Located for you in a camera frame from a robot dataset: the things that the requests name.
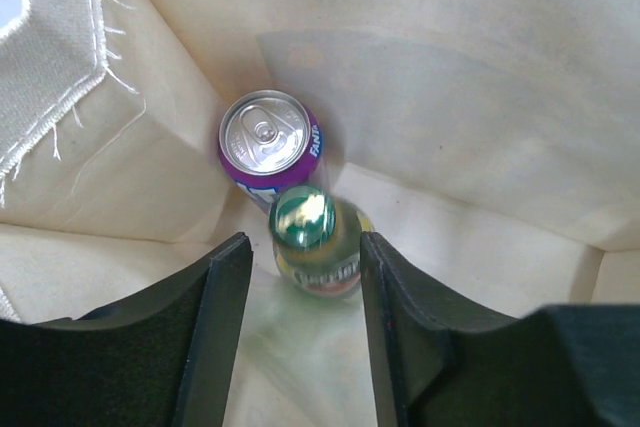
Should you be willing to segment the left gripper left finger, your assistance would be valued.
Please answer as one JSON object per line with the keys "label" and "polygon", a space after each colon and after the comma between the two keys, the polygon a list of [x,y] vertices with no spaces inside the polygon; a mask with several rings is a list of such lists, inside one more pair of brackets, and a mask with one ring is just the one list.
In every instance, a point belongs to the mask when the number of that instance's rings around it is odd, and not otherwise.
{"label": "left gripper left finger", "polygon": [[1,324],[5,426],[219,426],[253,251],[236,233],[77,319]]}

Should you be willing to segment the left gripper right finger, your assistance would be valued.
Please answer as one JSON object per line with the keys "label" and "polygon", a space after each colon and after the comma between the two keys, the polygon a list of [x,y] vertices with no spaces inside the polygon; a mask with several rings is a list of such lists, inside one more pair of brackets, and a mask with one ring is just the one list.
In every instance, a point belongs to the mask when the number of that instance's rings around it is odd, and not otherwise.
{"label": "left gripper right finger", "polygon": [[635,426],[639,308],[555,304],[523,318],[480,305],[361,237],[382,426]]}

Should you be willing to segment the green glass bottle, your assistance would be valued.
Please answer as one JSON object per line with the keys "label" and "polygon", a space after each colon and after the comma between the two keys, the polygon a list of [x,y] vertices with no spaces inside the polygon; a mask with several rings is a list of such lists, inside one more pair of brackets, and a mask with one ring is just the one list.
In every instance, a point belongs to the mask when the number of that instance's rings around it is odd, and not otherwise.
{"label": "green glass bottle", "polygon": [[318,298],[349,298],[358,290],[360,237],[374,226],[355,204],[313,186],[284,191],[268,216],[276,266]]}

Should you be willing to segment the purple soda can front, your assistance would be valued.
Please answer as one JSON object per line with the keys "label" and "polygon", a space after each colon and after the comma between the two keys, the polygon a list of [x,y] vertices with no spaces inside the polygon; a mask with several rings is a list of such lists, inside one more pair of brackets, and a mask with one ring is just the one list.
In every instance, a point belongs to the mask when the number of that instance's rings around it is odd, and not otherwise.
{"label": "purple soda can front", "polygon": [[219,127],[222,167],[265,213],[292,186],[330,189],[324,151],[324,133],[315,115],[278,90],[254,91],[239,98]]}

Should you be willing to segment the beige canvas bag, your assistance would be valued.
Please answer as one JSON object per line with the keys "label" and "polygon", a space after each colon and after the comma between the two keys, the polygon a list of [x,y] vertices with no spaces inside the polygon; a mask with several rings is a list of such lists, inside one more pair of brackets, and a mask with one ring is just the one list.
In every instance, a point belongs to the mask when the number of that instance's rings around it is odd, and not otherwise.
{"label": "beige canvas bag", "polygon": [[639,0],[20,0],[1,24],[1,324],[77,319],[236,233],[219,426],[382,426],[362,279],[314,297],[218,160],[279,90],[333,192],[411,264],[523,318],[639,308]]}

